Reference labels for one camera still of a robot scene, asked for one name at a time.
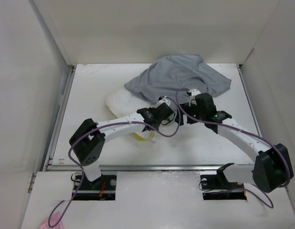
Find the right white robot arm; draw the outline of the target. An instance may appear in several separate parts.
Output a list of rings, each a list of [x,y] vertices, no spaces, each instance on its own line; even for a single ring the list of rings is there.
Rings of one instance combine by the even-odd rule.
[[[178,104],[179,116],[185,115],[187,123],[203,123],[217,135],[241,149],[253,165],[228,163],[216,171],[216,183],[226,188],[232,182],[251,183],[265,193],[286,187],[293,178],[293,169],[287,148],[248,132],[233,117],[217,110],[213,98],[197,89],[187,90],[188,102]]]

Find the white pillow with yellow edge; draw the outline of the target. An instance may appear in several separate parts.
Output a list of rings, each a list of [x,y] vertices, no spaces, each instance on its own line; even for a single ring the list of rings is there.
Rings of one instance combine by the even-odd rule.
[[[128,116],[141,108],[153,107],[155,103],[149,102],[133,95],[124,87],[109,93],[105,98],[105,105],[108,110],[116,117],[122,118]],[[156,143],[160,141],[162,135],[154,130],[145,132],[136,132],[132,135],[139,141]]]

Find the grey pillowcase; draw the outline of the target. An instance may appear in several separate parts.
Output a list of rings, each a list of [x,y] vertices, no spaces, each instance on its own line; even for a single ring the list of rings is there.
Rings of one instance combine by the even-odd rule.
[[[143,100],[155,103],[161,96],[174,99],[176,91],[181,88],[198,89],[218,97],[230,90],[231,81],[198,55],[168,55],[151,64],[124,88]]]

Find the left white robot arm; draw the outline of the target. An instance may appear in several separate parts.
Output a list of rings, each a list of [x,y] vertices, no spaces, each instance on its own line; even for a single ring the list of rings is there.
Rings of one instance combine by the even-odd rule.
[[[98,159],[106,143],[132,133],[158,131],[162,121],[174,114],[170,104],[168,98],[162,98],[155,106],[139,109],[122,118],[105,122],[94,122],[91,118],[83,121],[69,139],[69,144],[84,172],[85,184],[91,189],[101,185]]]

